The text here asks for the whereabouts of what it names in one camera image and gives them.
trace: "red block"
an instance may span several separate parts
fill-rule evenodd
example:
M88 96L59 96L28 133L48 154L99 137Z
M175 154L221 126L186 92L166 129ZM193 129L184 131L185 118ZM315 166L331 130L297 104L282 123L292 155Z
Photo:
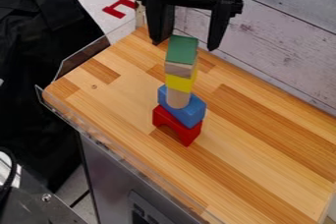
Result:
M127 6L129 8L132 8L132 9L137 8L137 3L136 2L133 2L131 0L118 0L116 3L112 4L111 6L103 8L103 11L107 14L110 14L111 16L122 19L126 15L115 9L119 5L124 5L124 6Z
M195 138L197 138L200 134L201 124L202 121L196 124L193 128L188 129L161 105L158 105L153 110L153 125L156 127L161 125L169 126L178 134L179 139L184 146L189 146Z

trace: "yellow block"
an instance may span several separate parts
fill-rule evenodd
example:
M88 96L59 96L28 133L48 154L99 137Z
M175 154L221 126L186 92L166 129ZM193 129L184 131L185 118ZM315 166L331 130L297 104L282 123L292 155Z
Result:
M181 78L178 76L166 74L166 85L170 88L189 93L192 91L193 84L196 80L197 68L194 68L192 76L188 78Z

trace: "stacked blocks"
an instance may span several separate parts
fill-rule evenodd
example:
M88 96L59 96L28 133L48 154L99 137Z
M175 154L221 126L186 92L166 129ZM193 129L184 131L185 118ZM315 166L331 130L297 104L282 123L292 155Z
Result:
M189 146L199 135L206 104L192 94L196 80L196 38L172 35L165 61L166 85L158 89L153 124L167 125Z

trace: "metal stand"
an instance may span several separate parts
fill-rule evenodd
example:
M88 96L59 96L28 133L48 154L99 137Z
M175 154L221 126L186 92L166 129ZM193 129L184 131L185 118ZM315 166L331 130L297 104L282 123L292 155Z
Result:
M204 223L150 185L128 163L82 136L84 168L100 224Z

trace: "wooden table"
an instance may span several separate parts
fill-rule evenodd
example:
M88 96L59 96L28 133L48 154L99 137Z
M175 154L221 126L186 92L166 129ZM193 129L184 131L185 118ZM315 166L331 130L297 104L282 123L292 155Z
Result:
M166 49L139 28L43 97L211 223L320 221L336 180L335 118L200 49L194 92L208 110L183 147L151 124Z

